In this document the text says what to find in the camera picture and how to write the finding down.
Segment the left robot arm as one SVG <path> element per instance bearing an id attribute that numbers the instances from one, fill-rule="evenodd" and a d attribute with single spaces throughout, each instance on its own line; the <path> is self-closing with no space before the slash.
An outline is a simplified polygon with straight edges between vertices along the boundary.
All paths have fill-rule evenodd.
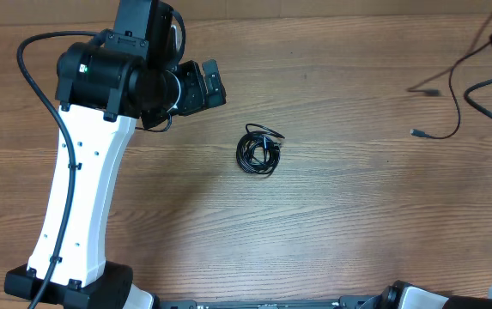
<path id="1" fill-rule="evenodd" d="M 172 6 L 126 0 L 113 28 L 79 31 L 57 63 L 58 155 L 41 234 L 6 294 L 32 306 L 143 308 L 160 305 L 132 268 L 106 259 L 106 225 L 118 170 L 137 130 L 167 131 L 175 116 L 222 106 L 214 60 L 185 61 L 186 31 Z"/>

